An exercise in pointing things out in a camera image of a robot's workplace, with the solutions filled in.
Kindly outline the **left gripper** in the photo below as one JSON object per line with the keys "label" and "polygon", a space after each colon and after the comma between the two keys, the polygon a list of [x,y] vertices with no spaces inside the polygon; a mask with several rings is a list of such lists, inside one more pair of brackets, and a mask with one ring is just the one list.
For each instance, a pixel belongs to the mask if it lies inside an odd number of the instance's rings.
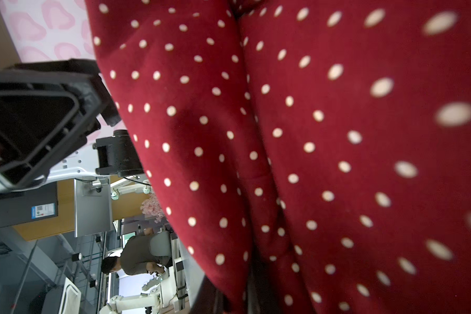
{"label": "left gripper", "polygon": [[121,121],[94,60],[0,70],[0,192],[45,184],[51,168],[101,128]]}

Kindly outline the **red polka dot skirt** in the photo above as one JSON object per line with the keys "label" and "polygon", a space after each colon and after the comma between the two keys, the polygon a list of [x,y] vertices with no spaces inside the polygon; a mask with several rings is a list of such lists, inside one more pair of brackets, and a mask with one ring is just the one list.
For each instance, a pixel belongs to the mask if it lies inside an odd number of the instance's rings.
{"label": "red polka dot skirt", "polygon": [[471,313],[471,1],[87,1],[223,313]]}

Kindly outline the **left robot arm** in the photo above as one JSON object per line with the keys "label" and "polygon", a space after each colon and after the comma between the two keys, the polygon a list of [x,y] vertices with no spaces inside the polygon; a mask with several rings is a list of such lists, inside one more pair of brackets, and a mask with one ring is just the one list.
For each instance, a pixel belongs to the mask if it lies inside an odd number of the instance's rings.
{"label": "left robot arm", "polygon": [[143,168],[93,60],[0,71],[0,193]]}

